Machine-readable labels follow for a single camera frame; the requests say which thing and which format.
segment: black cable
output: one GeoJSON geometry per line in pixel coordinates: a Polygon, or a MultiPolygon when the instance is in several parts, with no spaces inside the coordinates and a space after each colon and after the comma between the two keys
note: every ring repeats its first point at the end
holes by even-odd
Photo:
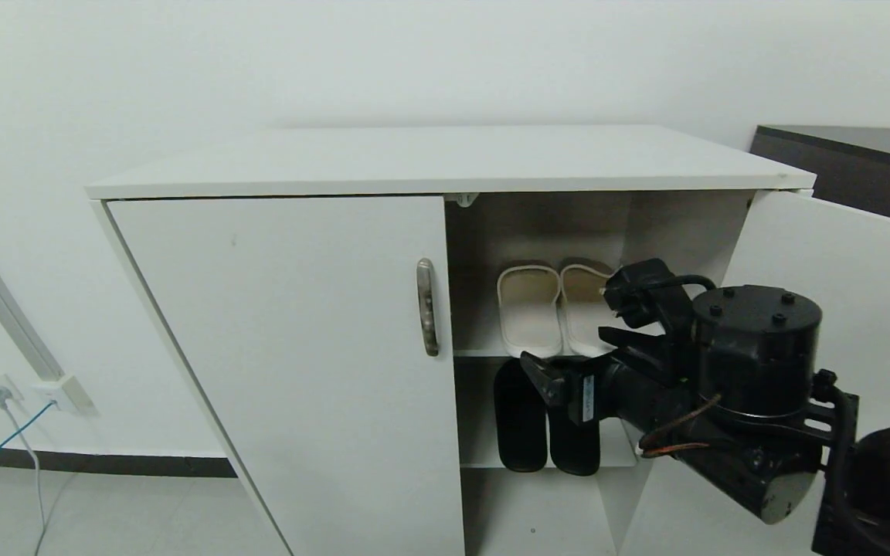
{"type": "Polygon", "coordinates": [[[890,542],[868,531],[861,525],[847,502],[848,453],[851,449],[851,441],[856,437],[856,419],[851,411],[851,399],[836,386],[831,387],[831,401],[834,405],[834,414],[837,416],[837,433],[834,437],[834,446],[830,451],[830,461],[827,462],[826,481],[827,490],[830,492],[830,500],[833,503],[834,515],[852,536],[859,538],[868,548],[882,555],[890,556],[890,542]]]}
{"type": "Polygon", "coordinates": [[[707,290],[716,289],[716,284],[706,278],[705,276],[700,276],[698,274],[681,274],[679,276],[672,276],[672,278],[663,278],[661,280],[655,280],[653,282],[639,282],[633,285],[633,288],[638,290],[656,290],[658,288],[671,288],[671,286],[702,286],[707,290]]]}

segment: shoe cabinet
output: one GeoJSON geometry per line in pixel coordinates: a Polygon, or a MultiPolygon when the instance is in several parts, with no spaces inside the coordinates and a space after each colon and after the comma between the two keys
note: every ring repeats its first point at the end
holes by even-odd
{"type": "MultiPolygon", "coordinates": [[[[661,257],[801,292],[825,313],[818,363],[879,429],[890,219],[811,199],[813,180],[661,127],[414,127],[265,131],[87,191],[280,550],[780,554],[788,537],[636,461],[612,419],[596,475],[502,467],[495,280],[661,257]]],[[[778,527],[811,527],[800,513],[778,527]]]]}

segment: white wall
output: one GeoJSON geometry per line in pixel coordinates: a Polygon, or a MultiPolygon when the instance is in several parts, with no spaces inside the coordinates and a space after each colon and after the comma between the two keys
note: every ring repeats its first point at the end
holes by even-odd
{"type": "MultiPolygon", "coordinates": [[[[0,3],[0,274],[101,412],[32,441],[222,453],[82,185],[262,127],[572,122],[890,126],[890,2],[0,3]]],[[[1,330],[0,370],[35,380],[1,330]]]]}

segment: label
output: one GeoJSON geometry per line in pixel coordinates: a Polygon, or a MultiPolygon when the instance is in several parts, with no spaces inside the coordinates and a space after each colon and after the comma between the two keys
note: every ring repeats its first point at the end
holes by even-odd
{"type": "Polygon", "coordinates": [[[596,390],[596,377],[592,375],[583,378],[583,422],[593,420],[594,401],[593,395],[596,390]]]}

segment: white slipper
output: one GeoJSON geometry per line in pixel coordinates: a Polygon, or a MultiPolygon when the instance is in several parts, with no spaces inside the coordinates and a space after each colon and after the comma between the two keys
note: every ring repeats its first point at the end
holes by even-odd
{"type": "MultiPolygon", "coordinates": [[[[579,355],[598,357],[613,351],[615,346],[600,339],[600,327],[630,329],[606,305],[600,290],[613,272],[603,264],[581,259],[570,259],[562,264],[562,313],[566,321],[566,341],[569,349],[579,355]]],[[[649,335],[664,334],[658,323],[638,328],[649,335]]]]}
{"type": "Polygon", "coordinates": [[[506,269],[497,278],[501,337],[512,357],[523,351],[547,359],[562,352],[559,326],[559,275],[542,264],[506,269]]]}

